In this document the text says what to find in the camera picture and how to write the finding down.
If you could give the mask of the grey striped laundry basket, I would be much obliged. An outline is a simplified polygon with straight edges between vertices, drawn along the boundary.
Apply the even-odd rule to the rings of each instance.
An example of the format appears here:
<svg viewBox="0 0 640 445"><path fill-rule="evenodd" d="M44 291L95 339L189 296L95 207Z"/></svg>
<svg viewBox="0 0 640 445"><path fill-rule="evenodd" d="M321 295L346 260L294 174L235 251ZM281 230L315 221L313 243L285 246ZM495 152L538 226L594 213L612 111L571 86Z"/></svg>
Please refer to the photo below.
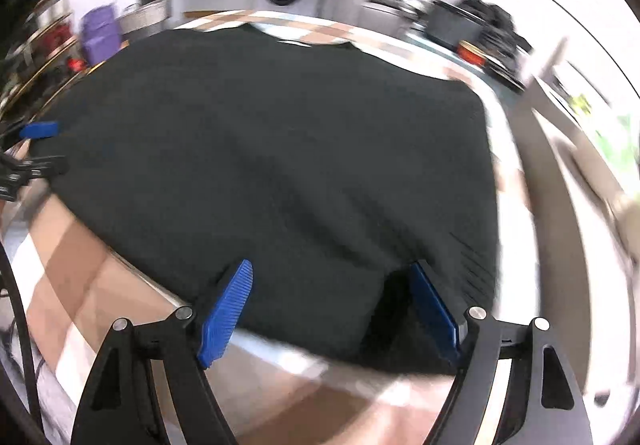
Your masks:
<svg viewBox="0 0 640 445"><path fill-rule="evenodd" d="M118 18L122 38L131 43L154 36L164 29L167 17L167 0L129 5Z"/></svg>

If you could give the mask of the purple bag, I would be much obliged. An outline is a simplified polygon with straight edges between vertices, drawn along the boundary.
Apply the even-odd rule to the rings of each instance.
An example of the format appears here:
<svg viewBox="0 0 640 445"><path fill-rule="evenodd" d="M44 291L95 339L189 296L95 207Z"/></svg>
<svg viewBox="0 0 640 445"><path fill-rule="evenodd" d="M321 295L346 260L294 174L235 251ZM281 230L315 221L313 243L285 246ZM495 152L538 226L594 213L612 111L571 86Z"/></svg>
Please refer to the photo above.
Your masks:
<svg viewBox="0 0 640 445"><path fill-rule="evenodd" d="M122 37L113 5L99 6L82 16L80 43L90 66L105 62L119 51Z"/></svg>

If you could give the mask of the grey sofa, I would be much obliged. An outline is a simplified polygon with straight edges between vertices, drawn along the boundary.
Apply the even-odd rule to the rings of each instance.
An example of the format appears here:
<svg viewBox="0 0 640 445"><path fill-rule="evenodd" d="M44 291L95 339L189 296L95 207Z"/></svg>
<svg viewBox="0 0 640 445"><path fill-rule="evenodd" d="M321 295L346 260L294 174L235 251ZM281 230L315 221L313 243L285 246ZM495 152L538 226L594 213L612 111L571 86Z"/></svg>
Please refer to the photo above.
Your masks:
<svg viewBox="0 0 640 445"><path fill-rule="evenodd" d="M324 20L401 38L425 15L426 5L420 0L319 0L316 12Z"/></svg>

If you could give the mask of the red round tin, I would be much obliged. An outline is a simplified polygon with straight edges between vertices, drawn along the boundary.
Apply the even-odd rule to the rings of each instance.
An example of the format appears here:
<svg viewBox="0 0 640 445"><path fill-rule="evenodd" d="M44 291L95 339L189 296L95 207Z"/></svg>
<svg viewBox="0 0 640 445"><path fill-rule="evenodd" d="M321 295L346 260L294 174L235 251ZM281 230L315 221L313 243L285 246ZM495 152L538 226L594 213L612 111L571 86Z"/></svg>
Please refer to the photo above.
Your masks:
<svg viewBox="0 0 640 445"><path fill-rule="evenodd" d="M469 41L462 40L458 43L457 54L470 65L484 67L486 64L486 54Z"/></svg>

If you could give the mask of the black knit sweater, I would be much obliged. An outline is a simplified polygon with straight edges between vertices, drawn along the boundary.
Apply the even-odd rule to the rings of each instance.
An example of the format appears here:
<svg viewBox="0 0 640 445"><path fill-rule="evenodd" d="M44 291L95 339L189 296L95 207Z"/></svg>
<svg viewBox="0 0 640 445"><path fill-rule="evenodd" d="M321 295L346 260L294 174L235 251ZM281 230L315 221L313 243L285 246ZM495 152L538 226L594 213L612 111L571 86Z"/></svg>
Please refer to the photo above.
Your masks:
<svg viewBox="0 0 640 445"><path fill-rule="evenodd" d="M166 30L82 79L32 144L52 191L184 301L254 266L243 329L397 375L452 367L416 318L409 266L491 307L498 212L480 98L349 43L248 25Z"/></svg>

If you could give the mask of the black clothes pile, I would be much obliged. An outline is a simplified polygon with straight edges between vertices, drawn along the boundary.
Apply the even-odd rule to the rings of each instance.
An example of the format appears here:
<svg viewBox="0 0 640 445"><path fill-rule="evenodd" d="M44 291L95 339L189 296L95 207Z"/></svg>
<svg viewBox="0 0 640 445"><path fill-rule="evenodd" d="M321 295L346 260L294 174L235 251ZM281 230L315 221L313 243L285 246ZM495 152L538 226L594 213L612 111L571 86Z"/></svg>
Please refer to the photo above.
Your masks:
<svg viewBox="0 0 640 445"><path fill-rule="evenodd" d="M512 72L518 69L521 51L533 52L532 45L515 31L512 16L500 6L482 0L460 0L457 7L483 22L475 45Z"/></svg>

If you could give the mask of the black storage box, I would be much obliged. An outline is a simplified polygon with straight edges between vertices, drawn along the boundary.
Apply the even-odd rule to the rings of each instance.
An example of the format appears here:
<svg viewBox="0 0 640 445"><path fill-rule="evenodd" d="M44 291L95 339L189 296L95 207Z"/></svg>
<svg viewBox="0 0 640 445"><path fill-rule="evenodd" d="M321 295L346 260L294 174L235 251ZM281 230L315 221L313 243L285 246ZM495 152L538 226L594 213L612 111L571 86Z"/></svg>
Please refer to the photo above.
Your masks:
<svg viewBox="0 0 640 445"><path fill-rule="evenodd" d="M485 25L486 22L476 15L437 0L427 14L425 37L455 51L461 41L475 40Z"/></svg>

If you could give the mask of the shoe rack with shoes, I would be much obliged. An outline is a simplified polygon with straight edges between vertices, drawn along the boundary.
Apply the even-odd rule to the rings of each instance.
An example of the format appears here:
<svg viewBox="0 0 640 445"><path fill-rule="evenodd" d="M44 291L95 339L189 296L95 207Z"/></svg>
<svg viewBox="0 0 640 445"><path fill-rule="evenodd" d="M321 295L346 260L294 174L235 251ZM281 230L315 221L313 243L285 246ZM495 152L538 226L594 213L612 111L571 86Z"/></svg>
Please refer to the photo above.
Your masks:
<svg viewBox="0 0 640 445"><path fill-rule="evenodd" d="M32 116L86 68L70 0L39 0L1 62L1 121Z"/></svg>

